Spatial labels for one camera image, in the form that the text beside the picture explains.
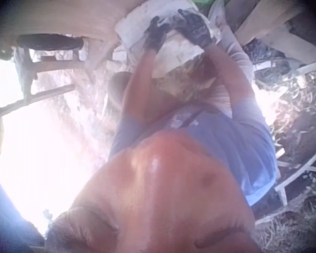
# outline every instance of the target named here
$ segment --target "black glove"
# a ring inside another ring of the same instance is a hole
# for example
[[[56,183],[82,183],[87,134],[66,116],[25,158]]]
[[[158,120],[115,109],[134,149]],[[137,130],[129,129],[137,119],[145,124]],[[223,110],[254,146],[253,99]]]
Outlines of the black glove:
[[[178,9],[178,12],[185,19],[185,22],[179,22],[175,29],[194,45],[201,48],[207,47],[212,39],[204,19],[198,14],[183,9]]]
[[[148,29],[145,31],[146,41],[144,44],[144,48],[146,50],[153,49],[157,53],[162,48],[167,33],[171,30],[171,26],[169,24],[163,24],[158,26],[159,17],[155,16],[151,22]]]

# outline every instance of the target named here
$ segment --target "worker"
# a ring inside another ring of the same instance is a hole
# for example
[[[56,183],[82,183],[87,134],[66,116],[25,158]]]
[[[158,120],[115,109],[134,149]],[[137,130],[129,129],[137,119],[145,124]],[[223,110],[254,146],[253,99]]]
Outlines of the worker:
[[[260,252],[250,206],[274,184],[276,159],[252,65],[227,25],[216,45],[201,16],[179,13],[186,24],[177,30],[204,49],[219,83],[207,99],[169,101],[177,107],[152,120],[154,61],[170,30],[154,18],[136,70],[120,84],[110,159],[51,225],[48,252]]]

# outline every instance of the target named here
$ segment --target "work glove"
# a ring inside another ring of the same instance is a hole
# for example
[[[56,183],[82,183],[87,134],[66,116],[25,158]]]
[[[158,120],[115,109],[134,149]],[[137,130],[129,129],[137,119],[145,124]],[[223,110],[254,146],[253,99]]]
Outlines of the work glove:
[[[144,36],[146,37],[146,40],[144,48],[146,50],[153,49],[158,53],[166,41],[167,34],[170,30],[170,24],[162,24],[159,26],[159,17],[155,16],[145,31]]]
[[[212,39],[204,19],[198,14],[183,9],[178,9],[178,12],[184,21],[178,22],[178,26],[175,29],[194,45],[198,45],[201,48],[207,47],[212,42]]]

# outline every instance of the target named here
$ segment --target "man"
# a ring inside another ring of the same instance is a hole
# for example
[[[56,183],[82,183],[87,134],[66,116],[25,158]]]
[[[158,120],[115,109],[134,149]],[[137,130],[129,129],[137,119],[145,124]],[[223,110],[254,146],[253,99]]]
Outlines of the man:
[[[250,205],[274,184],[276,159],[252,67],[227,26],[217,46],[200,16],[179,12],[178,31],[205,50],[224,87],[185,105],[155,91],[154,59],[170,28],[154,18],[137,69],[119,84],[125,94],[110,160],[53,223],[49,252],[259,252]],[[171,107],[152,116],[157,98]]]

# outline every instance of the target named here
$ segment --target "blue shirt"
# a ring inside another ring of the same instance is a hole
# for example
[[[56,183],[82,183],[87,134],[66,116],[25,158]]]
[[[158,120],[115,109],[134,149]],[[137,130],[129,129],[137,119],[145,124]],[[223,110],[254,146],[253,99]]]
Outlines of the blue shirt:
[[[190,103],[150,126],[125,116],[118,126],[110,157],[160,130],[183,129],[232,172],[249,205],[274,185],[277,160],[270,130],[253,98],[242,99],[232,118],[203,103]]]

